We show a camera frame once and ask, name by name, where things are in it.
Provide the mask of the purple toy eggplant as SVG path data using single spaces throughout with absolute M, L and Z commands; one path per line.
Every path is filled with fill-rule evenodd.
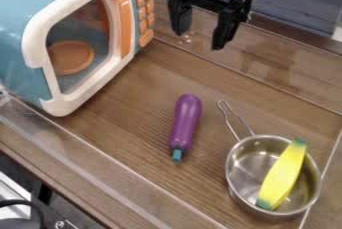
M 171 159 L 182 162 L 183 154 L 192 147 L 192 137 L 202 116 L 202 101 L 192 94 L 183 94 L 175 105 L 172 129 L 170 135 Z

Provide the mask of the blue toy microwave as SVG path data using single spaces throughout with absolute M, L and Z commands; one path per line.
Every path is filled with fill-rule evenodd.
M 0 85 L 48 114 L 71 114 L 154 38 L 154 0 L 0 0 Z M 87 69 L 57 75 L 48 47 L 85 41 Z

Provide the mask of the orange microwave turntable plate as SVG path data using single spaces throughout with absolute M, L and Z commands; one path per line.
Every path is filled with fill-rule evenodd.
M 48 55 L 57 75 L 79 73 L 95 58 L 93 47 L 80 40 L 64 40 L 48 47 Z

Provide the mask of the yellow toy banana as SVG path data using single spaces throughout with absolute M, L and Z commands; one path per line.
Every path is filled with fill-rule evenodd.
M 271 166 L 256 197 L 255 205 L 275 210 L 288 196 L 299 177 L 307 142 L 295 138 Z

